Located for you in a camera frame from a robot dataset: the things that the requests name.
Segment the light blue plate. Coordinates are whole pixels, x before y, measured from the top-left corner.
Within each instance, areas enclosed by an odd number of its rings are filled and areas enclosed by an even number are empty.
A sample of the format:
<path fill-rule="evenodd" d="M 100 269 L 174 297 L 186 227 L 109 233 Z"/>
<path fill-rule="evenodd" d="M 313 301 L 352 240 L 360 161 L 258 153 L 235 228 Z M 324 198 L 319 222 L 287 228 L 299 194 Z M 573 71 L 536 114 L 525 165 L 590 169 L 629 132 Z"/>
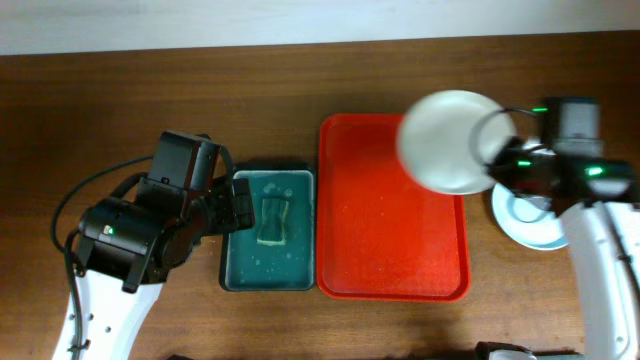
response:
<path fill-rule="evenodd" d="M 568 246 L 560 221 L 553 212 L 516 197 L 500 184 L 492 190 L 491 209 L 500 229 L 522 246 L 539 251 Z"/>

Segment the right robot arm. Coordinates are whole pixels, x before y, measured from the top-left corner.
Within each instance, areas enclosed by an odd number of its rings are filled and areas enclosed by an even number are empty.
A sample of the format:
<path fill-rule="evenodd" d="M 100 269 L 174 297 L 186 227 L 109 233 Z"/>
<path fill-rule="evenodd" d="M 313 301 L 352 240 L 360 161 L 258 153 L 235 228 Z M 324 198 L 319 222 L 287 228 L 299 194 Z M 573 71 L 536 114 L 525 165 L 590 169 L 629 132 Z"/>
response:
<path fill-rule="evenodd" d="M 576 273 L 588 359 L 639 356 L 639 181 L 608 160 L 591 97 L 547 97 L 530 115 L 540 142 L 510 140 L 488 174 L 517 196 L 542 197 L 560 221 Z"/>

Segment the white plate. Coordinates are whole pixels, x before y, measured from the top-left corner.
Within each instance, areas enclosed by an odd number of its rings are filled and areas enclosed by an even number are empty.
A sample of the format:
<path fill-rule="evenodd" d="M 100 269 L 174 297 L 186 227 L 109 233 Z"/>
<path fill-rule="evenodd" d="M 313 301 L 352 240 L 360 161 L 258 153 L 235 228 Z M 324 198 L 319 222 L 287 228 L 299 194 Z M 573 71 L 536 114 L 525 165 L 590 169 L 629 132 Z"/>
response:
<path fill-rule="evenodd" d="M 430 94 L 405 113 L 396 153 L 405 172 L 433 192 L 469 195 L 492 188 L 486 165 L 516 135 L 509 115 L 470 91 Z"/>

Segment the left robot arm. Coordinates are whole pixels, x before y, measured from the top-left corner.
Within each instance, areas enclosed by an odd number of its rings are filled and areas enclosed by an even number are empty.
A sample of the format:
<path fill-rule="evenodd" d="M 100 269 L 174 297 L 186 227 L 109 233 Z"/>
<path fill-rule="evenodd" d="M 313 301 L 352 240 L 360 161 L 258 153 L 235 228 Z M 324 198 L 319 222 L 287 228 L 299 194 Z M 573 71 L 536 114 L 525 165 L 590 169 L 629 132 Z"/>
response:
<path fill-rule="evenodd" d="M 126 359 L 170 272 L 207 236 L 255 224 L 250 186 L 206 135 L 162 133 L 151 168 L 88 208 L 56 247 L 70 298 L 56 359 Z"/>

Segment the green yellow sponge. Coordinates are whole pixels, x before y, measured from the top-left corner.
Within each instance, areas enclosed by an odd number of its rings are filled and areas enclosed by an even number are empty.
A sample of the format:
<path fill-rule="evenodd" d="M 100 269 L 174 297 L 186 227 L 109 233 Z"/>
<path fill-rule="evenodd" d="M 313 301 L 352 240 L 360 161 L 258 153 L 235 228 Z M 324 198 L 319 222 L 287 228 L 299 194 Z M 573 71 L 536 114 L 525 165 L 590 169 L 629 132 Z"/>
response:
<path fill-rule="evenodd" d="M 289 202 L 282 198 L 265 198 L 262 201 L 261 225 L 257 243 L 265 246 L 283 246 L 287 242 L 286 219 Z"/>

